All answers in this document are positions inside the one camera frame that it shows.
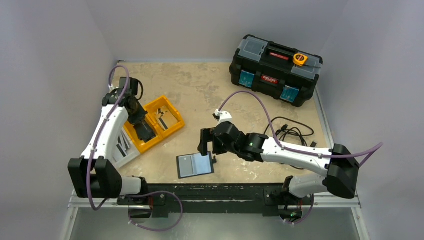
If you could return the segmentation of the card with black stripe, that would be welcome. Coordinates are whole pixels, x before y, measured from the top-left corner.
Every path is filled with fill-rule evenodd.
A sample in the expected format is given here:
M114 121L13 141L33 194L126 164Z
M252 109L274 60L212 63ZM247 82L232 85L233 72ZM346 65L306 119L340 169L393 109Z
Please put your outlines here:
M178 123L178 120L166 106L158 108L155 113L155 117L164 131L168 130L169 128Z

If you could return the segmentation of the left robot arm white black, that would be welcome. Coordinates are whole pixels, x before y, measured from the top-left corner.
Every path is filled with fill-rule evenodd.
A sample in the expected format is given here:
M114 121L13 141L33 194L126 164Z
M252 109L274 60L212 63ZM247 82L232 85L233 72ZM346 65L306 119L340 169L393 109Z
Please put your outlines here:
M138 205L146 203L149 191L143 177L122 176L117 168L131 147L124 140L124 126L138 130L146 112L138 102L139 81L121 77L119 85L102 99L101 115L94 134L77 158L69 160L67 170L74 191L82 199L115 199L129 196Z

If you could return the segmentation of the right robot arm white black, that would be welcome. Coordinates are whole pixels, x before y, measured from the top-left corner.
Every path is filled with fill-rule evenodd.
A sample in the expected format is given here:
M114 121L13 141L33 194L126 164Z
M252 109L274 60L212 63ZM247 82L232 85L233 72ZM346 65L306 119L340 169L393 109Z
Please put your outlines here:
M288 204L315 193L353 199L360 165L348 149L340 144L333 148L307 147L286 143L260 133L243 133L233 123L222 122L213 128L203 128L197 150L201 155L232 153L247 162L293 165L310 171L305 176L288 180L280 196Z

